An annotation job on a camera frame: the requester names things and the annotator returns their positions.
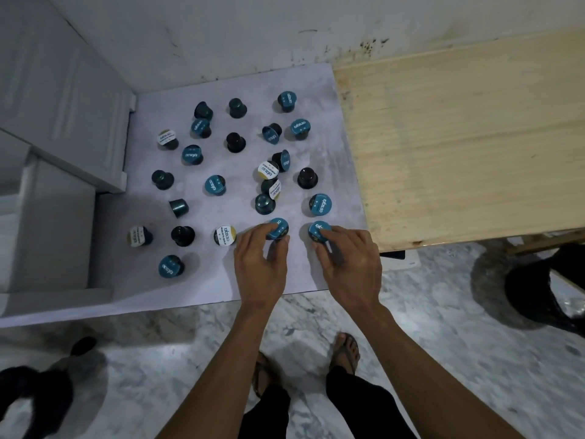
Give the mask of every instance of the black pants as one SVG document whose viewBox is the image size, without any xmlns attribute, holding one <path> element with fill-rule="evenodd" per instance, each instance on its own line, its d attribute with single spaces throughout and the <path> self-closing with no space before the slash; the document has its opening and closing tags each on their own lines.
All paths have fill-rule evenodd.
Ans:
<svg viewBox="0 0 585 439">
<path fill-rule="evenodd" d="M 336 366 L 327 374 L 326 391 L 356 439 L 416 439 L 394 398 L 382 387 Z M 259 403 L 244 414 L 238 439 L 284 439 L 290 401 L 284 388 L 269 385 Z"/>
</svg>

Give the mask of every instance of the left hand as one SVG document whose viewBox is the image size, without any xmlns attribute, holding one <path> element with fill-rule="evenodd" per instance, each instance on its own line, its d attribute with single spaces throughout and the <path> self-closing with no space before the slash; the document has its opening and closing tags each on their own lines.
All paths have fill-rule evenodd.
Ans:
<svg viewBox="0 0 585 439">
<path fill-rule="evenodd" d="M 276 223 L 262 223 L 238 234 L 233 257 L 242 308 L 272 311 L 284 292 L 290 236 L 272 242 L 268 259 L 263 253 L 266 235 L 276 228 Z"/>
</svg>

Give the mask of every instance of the flip-flop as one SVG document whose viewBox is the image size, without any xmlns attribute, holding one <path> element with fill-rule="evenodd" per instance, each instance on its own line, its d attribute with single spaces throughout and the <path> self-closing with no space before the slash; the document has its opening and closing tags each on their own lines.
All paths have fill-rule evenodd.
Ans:
<svg viewBox="0 0 585 439">
<path fill-rule="evenodd" d="M 353 357 L 352 352 L 349 351 L 349 345 L 352 342 L 355 342 L 355 344 L 357 345 L 357 341 L 356 341 L 355 337 L 353 337 L 351 334 L 348 334 L 347 332 L 344 332 L 343 334 L 345 334 L 345 341 L 341 344 L 341 346 L 338 348 L 338 350 L 333 353 L 333 357 L 331 358 L 331 363 L 333 363 L 333 360 L 340 353 L 345 354 L 345 356 L 347 357 L 347 360 L 349 361 L 349 366 L 352 369 L 352 374 L 355 376 L 357 364 L 356 364 L 356 366 L 354 368 L 353 363 L 355 361 L 355 358 Z"/>
<path fill-rule="evenodd" d="M 280 378 L 278 377 L 278 375 L 274 371 L 274 367 L 272 366 L 270 359 L 268 359 L 264 353 L 260 352 L 260 354 L 262 354 L 262 357 L 268 363 L 266 364 L 266 363 L 260 363 L 260 362 L 256 361 L 256 366 L 254 367 L 254 374 L 252 375 L 252 389 L 254 390 L 256 396 L 258 396 L 259 398 L 262 397 L 262 396 L 260 396 L 260 393 L 258 392 L 258 376 L 259 376 L 261 371 L 264 371 L 269 376 L 270 380 L 273 380 L 274 382 L 280 381 Z"/>
</svg>

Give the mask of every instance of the white wall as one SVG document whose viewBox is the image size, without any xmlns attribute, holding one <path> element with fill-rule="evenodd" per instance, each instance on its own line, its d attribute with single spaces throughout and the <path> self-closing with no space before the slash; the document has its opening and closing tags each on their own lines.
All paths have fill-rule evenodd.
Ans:
<svg viewBox="0 0 585 439">
<path fill-rule="evenodd" d="M 585 0 L 51 0 L 137 91 L 585 25 Z"/>
</svg>

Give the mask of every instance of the gray marble surface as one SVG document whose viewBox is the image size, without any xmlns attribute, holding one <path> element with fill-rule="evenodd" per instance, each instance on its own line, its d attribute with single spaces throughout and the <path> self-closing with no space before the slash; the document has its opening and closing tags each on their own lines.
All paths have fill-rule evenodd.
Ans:
<svg viewBox="0 0 585 439">
<path fill-rule="evenodd" d="M 506 303 L 509 264 L 494 243 L 423 248 L 422 266 L 385 273 L 381 300 L 402 328 L 529 439 L 581 439 L 585 339 L 534 324 Z M 76 400 L 58 438 L 152 439 L 211 360 L 238 302 L 0 330 L 0 369 L 45 369 L 83 335 L 98 349 L 71 365 Z M 351 438 L 325 396 L 335 333 L 353 333 L 357 374 L 391 389 L 369 344 L 327 291 L 277 304 L 262 350 L 281 364 L 289 438 Z M 256 402 L 250 393 L 249 407 Z M 0 438 L 20 438 L 30 403 L 11 406 Z"/>
</svg>

